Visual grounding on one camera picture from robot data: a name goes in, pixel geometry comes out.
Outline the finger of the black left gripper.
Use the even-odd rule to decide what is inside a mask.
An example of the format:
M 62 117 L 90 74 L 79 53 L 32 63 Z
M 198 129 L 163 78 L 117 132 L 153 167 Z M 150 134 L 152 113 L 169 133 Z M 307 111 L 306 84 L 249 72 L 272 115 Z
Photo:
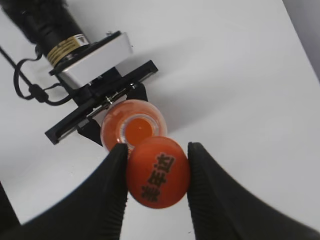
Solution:
M 145 85 L 141 82 L 134 84 L 126 94 L 126 100 L 148 101 Z
M 88 119 L 85 123 L 78 125 L 76 129 L 81 136 L 95 142 L 101 147 L 103 146 L 101 141 L 101 126 L 96 120 Z

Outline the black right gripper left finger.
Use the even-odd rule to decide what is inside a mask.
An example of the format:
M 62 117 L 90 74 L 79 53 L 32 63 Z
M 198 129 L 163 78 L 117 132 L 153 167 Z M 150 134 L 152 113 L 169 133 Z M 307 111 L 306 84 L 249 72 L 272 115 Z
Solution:
M 116 144 L 72 193 L 42 214 L 1 233 L 2 240 L 118 240 L 128 189 L 128 147 Z

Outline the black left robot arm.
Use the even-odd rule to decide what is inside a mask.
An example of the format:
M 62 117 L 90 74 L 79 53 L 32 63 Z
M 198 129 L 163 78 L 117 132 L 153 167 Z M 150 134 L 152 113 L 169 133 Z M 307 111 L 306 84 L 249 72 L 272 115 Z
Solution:
M 13 86 L 24 100 L 37 100 L 50 106 L 74 101 L 77 108 L 46 131 L 53 144 L 77 131 L 101 144 L 101 128 L 94 116 L 109 108 L 119 98 L 146 100 L 142 81 L 158 68 L 152 61 L 121 75 L 117 66 L 132 54 L 132 45 L 125 32 L 110 33 L 100 41 L 90 42 L 75 22 L 64 0 L 3 0 L 3 12 L 35 45 L 36 59 L 46 58 L 67 96 L 50 100 L 47 90 L 31 83 L 22 73 L 21 60 L 15 63 L 8 54 L 4 58 L 14 68 Z

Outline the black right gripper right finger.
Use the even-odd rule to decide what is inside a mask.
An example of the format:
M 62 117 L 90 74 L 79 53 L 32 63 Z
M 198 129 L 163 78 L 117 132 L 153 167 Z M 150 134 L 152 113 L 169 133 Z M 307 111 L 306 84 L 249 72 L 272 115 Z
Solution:
M 233 179 L 199 142 L 190 142 L 187 200 L 197 240 L 318 240 L 319 231 L 277 211 Z

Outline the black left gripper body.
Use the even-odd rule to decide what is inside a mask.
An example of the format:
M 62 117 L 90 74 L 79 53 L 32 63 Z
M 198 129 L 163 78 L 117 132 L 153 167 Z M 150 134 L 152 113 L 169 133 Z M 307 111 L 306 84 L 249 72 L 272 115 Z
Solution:
M 77 131 L 77 126 L 84 124 L 88 119 L 94 119 L 103 110 L 123 96 L 127 97 L 128 91 L 136 83 L 158 72 L 152 60 L 129 72 L 125 76 L 112 68 L 95 79 L 93 84 L 86 85 L 75 92 L 78 107 L 45 132 L 46 137 L 54 144 L 58 144 L 72 132 Z

